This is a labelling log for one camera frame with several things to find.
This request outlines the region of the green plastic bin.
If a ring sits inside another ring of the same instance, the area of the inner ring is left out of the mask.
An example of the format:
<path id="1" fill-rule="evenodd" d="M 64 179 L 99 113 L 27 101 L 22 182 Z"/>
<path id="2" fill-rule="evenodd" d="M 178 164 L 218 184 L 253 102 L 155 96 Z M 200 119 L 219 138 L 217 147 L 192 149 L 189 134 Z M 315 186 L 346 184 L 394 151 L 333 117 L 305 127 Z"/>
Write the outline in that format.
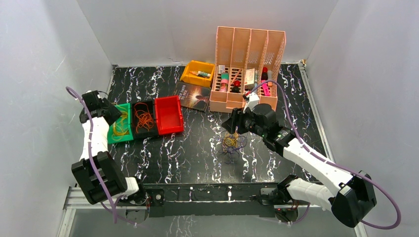
<path id="1" fill-rule="evenodd" d="M 122 112 L 122 116 L 109 127 L 107 134 L 108 144 L 132 141 L 131 104 L 115 104 L 115 106 Z"/>

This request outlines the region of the small white eraser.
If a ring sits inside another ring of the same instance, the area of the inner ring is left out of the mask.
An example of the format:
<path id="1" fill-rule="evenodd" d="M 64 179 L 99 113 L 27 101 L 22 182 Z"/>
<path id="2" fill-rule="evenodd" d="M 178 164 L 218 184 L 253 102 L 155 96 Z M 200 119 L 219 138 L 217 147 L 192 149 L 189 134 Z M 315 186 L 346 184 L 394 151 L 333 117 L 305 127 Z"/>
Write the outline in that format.
<path id="1" fill-rule="evenodd" d="M 217 71 L 219 74 L 225 73 L 225 65 L 218 65 L 217 66 Z"/>

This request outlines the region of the black plastic bin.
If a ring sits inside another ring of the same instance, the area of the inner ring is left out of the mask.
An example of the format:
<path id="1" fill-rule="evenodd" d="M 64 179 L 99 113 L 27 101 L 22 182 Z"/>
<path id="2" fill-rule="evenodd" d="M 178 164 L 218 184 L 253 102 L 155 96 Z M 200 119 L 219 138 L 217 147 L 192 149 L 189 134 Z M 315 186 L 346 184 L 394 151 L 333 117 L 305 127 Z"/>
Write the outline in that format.
<path id="1" fill-rule="evenodd" d="M 145 139 L 159 135 L 154 100 L 131 103 L 131 121 L 134 139 Z"/>

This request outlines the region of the white grey card box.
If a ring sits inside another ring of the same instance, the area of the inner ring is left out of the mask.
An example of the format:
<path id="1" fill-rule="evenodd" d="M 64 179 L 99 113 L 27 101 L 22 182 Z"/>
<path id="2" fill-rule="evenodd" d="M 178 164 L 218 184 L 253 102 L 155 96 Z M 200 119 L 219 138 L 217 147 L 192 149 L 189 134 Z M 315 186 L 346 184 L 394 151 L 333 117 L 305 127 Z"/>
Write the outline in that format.
<path id="1" fill-rule="evenodd" d="M 256 70 L 247 69 L 245 72 L 244 88 L 245 90 L 251 90 L 255 87 Z"/>

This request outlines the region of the pink glue stick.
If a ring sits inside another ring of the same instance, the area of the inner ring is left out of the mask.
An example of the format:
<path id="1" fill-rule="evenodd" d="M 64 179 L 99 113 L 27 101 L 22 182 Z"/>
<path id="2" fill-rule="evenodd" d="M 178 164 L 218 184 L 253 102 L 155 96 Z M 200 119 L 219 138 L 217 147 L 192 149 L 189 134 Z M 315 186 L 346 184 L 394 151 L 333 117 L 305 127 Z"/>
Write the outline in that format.
<path id="1" fill-rule="evenodd" d="M 228 73 L 222 73 L 221 74 L 221 81 L 220 81 L 220 92 L 227 92 L 228 89 L 228 83 L 229 83 L 229 74 Z"/>

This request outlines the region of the orange highlighter marker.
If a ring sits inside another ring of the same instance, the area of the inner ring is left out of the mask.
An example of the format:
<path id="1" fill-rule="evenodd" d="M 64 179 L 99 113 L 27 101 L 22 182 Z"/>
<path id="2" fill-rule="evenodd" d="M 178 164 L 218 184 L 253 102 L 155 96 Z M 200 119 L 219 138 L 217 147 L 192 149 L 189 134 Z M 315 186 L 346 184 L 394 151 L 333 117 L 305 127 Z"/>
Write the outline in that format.
<path id="1" fill-rule="evenodd" d="M 272 80 L 273 79 L 272 78 L 272 71 L 271 70 L 268 70 L 267 75 L 268 75 L 268 80 Z M 272 82 L 268 82 L 267 85 L 269 87 L 272 87 L 273 86 L 273 83 Z"/>

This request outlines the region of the black metal base rail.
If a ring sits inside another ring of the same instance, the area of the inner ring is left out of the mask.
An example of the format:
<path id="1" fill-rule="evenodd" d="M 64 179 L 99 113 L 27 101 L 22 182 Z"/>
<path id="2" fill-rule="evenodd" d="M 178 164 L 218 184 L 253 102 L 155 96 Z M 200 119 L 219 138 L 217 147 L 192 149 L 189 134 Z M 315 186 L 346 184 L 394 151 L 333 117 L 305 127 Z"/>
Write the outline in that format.
<path id="1" fill-rule="evenodd" d="M 145 184 L 117 206 L 148 217 L 256 215 L 293 222 L 300 203 L 279 198 L 276 183 Z"/>

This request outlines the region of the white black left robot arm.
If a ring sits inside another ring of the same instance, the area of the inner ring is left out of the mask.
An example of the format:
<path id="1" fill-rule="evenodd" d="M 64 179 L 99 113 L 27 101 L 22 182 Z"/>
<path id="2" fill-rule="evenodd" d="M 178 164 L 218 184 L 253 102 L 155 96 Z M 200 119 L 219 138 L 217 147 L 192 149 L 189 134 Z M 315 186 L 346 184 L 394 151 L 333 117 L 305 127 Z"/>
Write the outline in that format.
<path id="1" fill-rule="evenodd" d="M 72 164 L 72 174 L 90 204 L 108 197 L 128 197 L 135 205 L 143 205 L 148 193 L 135 177 L 124 177 L 108 151 L 108 131 L 121 111 L 103 98 L 97 90 L 81 96 L 84 107 L 79 115 L 84 130 L 84 146 L 80 160 Z"/>

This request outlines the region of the dark book Three Days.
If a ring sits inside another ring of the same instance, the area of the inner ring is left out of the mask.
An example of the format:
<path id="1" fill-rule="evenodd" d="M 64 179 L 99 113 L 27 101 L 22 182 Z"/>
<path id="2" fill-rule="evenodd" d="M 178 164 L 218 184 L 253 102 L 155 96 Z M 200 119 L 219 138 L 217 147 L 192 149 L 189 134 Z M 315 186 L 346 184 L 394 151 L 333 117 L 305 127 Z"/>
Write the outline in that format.
<path id="1" fill-rule="evenodd" d="M 180 105 L 189 109 L 205 112 L 209 106 L 211 89 L 179 81 L 174 89 Z"/>

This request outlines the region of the red black stamp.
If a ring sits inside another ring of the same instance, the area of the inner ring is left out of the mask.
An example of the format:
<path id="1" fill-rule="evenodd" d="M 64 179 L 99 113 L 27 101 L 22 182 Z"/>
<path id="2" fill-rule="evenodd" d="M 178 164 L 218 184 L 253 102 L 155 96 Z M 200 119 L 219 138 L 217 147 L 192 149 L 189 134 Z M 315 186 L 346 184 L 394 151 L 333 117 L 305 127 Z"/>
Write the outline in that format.
<path id="1" fill-rule="evenodd" d="M 269 76 L 268 76 L 268 69 L 266 67 L 262 68 L 262 73 L 261 73 L 261 82 L 268 80 Z"/>
<path id="2" fill-rule="evenodd" d="M 232 93 L 240 93 L 241 82 L 239 80 L 234 80 L 231 87 Z"/>

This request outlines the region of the pink pencil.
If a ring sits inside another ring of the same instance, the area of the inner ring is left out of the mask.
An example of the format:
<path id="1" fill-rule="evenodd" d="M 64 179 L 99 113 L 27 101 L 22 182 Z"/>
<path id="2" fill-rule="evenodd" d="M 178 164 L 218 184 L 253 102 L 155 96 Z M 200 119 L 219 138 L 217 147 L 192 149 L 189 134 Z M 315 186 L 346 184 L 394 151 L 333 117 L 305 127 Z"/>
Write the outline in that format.
<path id="1" fill-rule="evenodd" d="M 234 77 L 232 79 L 232 82 L 235 82 L 238 78 L 238 76 L 241 74 L 242 68 L 239 68 L 238 71 L 234 74 Z"/>

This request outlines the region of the red plastic bin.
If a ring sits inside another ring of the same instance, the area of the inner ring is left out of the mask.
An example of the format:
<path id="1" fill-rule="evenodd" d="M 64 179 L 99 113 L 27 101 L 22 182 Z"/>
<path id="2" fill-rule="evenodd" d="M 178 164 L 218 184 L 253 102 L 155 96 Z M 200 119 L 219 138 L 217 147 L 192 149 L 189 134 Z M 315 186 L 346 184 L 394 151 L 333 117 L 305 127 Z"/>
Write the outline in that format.
<path id="1" fill-rule="evenodd" d="M 155 115 L 159 135 L 184 131 L 180 99 L 177 95 L 156 98 Z"/>

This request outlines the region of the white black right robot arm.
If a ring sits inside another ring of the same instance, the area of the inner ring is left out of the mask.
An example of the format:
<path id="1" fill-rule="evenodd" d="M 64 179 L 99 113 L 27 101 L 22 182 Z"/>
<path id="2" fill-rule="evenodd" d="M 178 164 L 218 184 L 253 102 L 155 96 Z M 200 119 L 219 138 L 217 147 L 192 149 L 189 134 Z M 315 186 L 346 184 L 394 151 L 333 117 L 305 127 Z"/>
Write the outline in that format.
<path id="1" fill-rule="evenodd" d="M 320 181 L 316 184 L 289 175 L 270 193 L 262 191 L 256 196 L 261 204 L 292 204 L 295 200 L 309 202 L 330 211 L 351 228 L 375 207 L 377 200 L 372 184 L 336 168 L 334 163 L 318 153 L 310 154 L 293 131 L 280 125 L 275 111 L 268 104 L 258 104 L 253 110 L 235 108 L 222 127 L 229 133 L 251 132 L 260 136 L 268 149 L 304 168 Z"/>

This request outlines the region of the yellow plastic bin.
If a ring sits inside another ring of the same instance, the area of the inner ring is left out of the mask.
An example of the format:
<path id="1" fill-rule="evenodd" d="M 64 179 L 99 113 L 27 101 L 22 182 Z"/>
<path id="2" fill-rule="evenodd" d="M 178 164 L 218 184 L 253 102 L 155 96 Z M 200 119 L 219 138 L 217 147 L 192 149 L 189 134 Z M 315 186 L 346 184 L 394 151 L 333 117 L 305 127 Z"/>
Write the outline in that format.
<path id="1" fill-rule="evenodd" d="M 210 88 L 214 70 L 215 64 L 192 60 L 186 65 L 180 80 L 185 83 Z"/>

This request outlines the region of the green white glue stick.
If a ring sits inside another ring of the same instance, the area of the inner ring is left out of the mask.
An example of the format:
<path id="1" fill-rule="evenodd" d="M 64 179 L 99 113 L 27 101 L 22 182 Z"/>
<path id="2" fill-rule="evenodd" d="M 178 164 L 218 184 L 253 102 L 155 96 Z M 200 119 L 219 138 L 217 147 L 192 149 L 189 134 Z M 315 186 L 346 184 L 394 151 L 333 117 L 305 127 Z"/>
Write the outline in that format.
<path id="1" fill-rule="evenodd" d="M 210 78 L 211 73 L 206 73 L 202 71 L 190 71 L 190 74 L 197 76 L 197 77 L 203 77 L 203 78 Z"/>

